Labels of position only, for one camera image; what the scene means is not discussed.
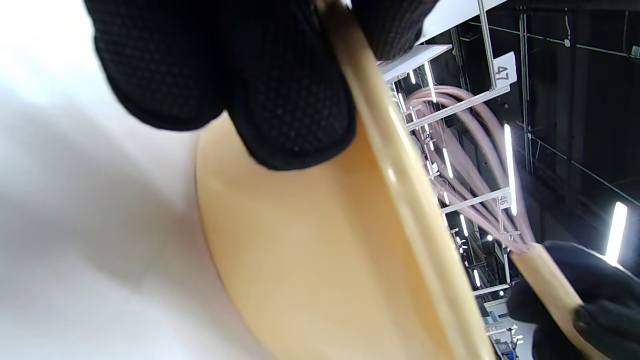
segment white surface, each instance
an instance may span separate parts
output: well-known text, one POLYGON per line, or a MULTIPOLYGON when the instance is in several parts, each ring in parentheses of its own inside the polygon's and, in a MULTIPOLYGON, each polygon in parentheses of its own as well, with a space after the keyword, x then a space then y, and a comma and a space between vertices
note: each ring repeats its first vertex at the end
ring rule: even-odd
POLYGON ((0 5, 0 359, 267 359, 201 235, 195 134, 119 106, 80 0, 0 5))
POLYGON ((387 82, 395 81, 398 76, 422 66, 425 61, 429 61, 451 48, 451 45, 418 45, 398 59, 381 63, 379 67, 382 77, 387 82))
MULTIPOLYGON (((484 0, 484 9, 489 10, 506 0, 484 0)), ((416 44, 447 31, 479 14, 477 0, 439 0, 424 19, 422 36, 416 44)))

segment wooden whisk handle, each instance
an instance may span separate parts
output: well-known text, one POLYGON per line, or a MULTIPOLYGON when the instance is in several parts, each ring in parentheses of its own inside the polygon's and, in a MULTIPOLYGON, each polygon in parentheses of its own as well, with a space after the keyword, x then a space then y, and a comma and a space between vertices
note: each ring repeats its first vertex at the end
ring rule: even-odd
POLYGON ((512 253, 511 259, 566 337, 588 359, 608 359, 573 327, 573 314, 583 302, 545 247, 534 244, 526 254, 512 253))

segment black ceiling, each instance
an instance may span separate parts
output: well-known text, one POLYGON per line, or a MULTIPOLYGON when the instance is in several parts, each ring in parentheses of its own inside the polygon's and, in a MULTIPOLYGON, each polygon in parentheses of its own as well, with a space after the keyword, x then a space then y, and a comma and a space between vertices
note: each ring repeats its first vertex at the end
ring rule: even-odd
MULTIPOLYGON (((514 51, 518 66, 521 14, 526 18, 529 98, 523 98, 518 73, 511 91, 488 105, 510 124, 523 124, 522 109, 527 105, 531 149, 524 146, 525 128, 516 126, 516 162, 538 241, 575 241, 604 252, 613 207, 620 201, 629 208, 620 263, 637 275, 640 209, 634 201, 640 202, 640 108, 636 105, 640 104, 640 59, 625 53, 630 54, 633 45, 640 46, 640 12, 625 13, 625 9, 640 10, 640 2, 507 1, 490 10, 494 57, 514 51), (526 9, 518 7, 525 3, 526 9), (567 27, 568 47, 564 44, 567 27), (532 162, 529 168, 525 153, 532 162)), ((462 75, 471 92, 489 89, 478 23, 476 17, 458 26, 457 33, 446 31, 429 41, 458 44, 454 50, 460 52, 461 63, 453 52, 432 61, 437 83, 461 86, 462 75)), ((407 94, 412 90, 405 88, 407 94)), ((455 120, 448 124, 454 126, 455 120)))

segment metal pole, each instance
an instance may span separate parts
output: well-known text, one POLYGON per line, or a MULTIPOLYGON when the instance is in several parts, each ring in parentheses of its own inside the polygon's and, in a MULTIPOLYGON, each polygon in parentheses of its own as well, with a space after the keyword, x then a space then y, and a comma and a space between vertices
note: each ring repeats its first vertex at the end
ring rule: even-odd
POLYGON ((479 204, 480 202, 487 201, 489 199, 492 199, 494 197, 498 197, 500 195, 504 195, 506 193, 509 193, 509 188, 502 188, 500 190, 495 190, 494 192, 486 193, 484 195, 480 195, 478 197, 474 197, 473 199, 465 200, 463 202, 459 202, 457 204, 453 204, 451 206, 447 206, 446 208, 442 208, 440 210, 440 212, 442 212, 443 214, 446 214, 446 213, 450 213, 452 211, 457 211, 457 210, 466 208, 467 206, 479 204))
POLYGON ((480 10, 480 26, 482 27, 482 36, 484 38, 486 62, 489 65, 489 77, 491 79, 491 89, 493 90, 498 87, 498 84, 495 80, 495 67, 493 66, 493 49, 491 48, 491 36, 489 35, 489 24, 486 20, 484 0, 478 0, 478 9, 480 10))
POLYGON ((533 172, 531 139, 529 138, 529 51, 527 48, 527 16, 520 14, 520 78, 522 81, 522 122, 524 124, 524 157, 527 172, 533 172))

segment metal beam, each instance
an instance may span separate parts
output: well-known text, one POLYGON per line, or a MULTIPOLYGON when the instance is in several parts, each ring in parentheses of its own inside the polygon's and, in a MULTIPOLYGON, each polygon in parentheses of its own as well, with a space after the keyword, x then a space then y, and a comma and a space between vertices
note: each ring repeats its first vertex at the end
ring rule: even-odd
POLYGON ((486 289, 481 289, 481 290, 474 291, 474 296, 480 296, 480 295, 484 295, 484 294, 488 294, 488 293, 493 293, 494 291, 500 291, 500 290, 508 289, 510 287, 511 287, 511 285, 509 285, 509 284, 492 286, 491 288, 486 288, 486 289))
POLYGON ((464 101, 459 102, 458 104, 452 105, 448 108, 442 109, 440 111, 436 111, 433 114, 427 115, 425 117, 421 117, 419 119, 417 119, 416 121, 412 122, 411 124, 407 124, 406 129, 407 131, 411 131, 411 130, 415 130, 420 126, 425 126, 427 124, 430 124, 432 122, 436 122, 440 119, 443 119, 445 117, 448 117, 449 115, 453 115, 459 111, 462 110, 466 110, 471 108, 472 106, 481 104, 482 102, 485 102, 489 99, 493 99, 496 96, 500 96, 502 94, 505 94, 507 92, 509 92, 510 87, 509 86, 503 86, 501 88, 497 88, 497 89, 493 89, 493 90, 489 90, 487 92, 483 92, 480 95, 476 95, 474 97, 472 97, 471 99, 467 99, 464 101))
POLYGON ((496 198, 500 195, 505 195, 509 193, 509 188, 502 188, 500 190, 495 190, 494 192, 490 192, 490 193, 486 193, 484 195, 480 195, 478 197, 474 197, 473 199, 469 199, 463 202, 459 202, 457 204, 453 204, 451 206, 447 206, 446 208, 442 208, 440 211, 443 214, 447 214, 450 213, 452 211, 457 211, 460 209, 464 209, 467 208, 471 205, 475 205, 475 204, 479 204, 481 202, 487 201, 487 200, 491 200, 493 198, 496 198))

